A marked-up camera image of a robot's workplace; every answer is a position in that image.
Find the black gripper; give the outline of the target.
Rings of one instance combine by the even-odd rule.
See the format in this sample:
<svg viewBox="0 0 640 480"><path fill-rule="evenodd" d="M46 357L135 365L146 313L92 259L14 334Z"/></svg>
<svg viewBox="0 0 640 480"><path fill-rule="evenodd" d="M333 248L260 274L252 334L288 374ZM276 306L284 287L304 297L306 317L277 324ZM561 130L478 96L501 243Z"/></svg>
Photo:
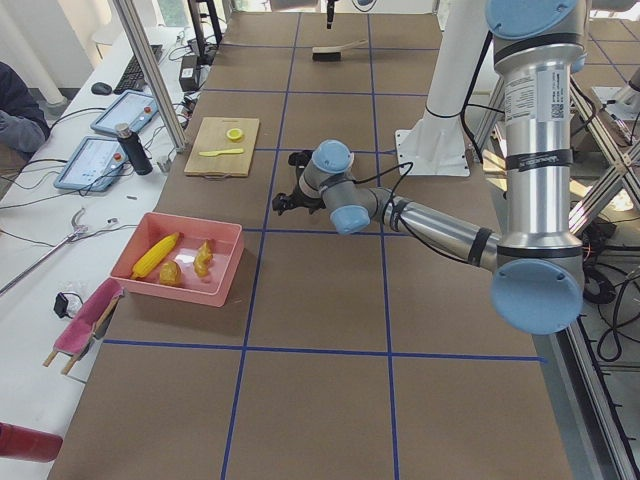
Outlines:
<svg viewBox="0 0 640 480"><path fill-rule="evenodd" d="M312 215L316 211L325 208L325 203L317 191L307 194L300 186L304 170L311 161L312 153L312 150L302 150L289 155L288 165L294 168L296 182L290 194L278 193L271 200L271 208L278 215L282 215L285 211L301 207L307 208L308 213Z"/></svg>

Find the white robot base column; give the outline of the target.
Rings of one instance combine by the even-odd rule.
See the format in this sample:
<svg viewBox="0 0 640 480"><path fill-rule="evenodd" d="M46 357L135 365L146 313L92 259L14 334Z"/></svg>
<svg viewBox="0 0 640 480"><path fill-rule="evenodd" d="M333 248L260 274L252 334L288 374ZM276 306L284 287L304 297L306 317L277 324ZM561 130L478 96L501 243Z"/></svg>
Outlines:
<svg viewBox="0 0 640 480"><path fill-rule="evenodd" d="M398 162L414 177L470 174L462 112L476 86L492 88L492 37L485 1L454 1L445 24L424 114L396 132Z"/></svg>

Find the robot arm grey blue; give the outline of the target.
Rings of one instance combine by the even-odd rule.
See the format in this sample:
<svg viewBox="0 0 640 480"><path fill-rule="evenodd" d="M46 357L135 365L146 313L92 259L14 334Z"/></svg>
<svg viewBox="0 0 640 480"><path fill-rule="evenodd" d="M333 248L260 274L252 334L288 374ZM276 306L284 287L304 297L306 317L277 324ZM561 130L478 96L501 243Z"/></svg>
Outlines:
<svg viewBox="0 0 640 480"><path fill-rule="evenodd" d="M457 1L443 34L422 118L396 134L404 174L439 192L426 204L394 188L361 188L346 145L326 140L291 157L297 181L276 212L326 209L337 232L378 222L492 274L491 302L534 335L571 325L583 305L582 245L569 227L570 80L586 53L587 1ZM507 225L502 233L451 214L468 173L464 109L486 56L504 89Z"/></svg>

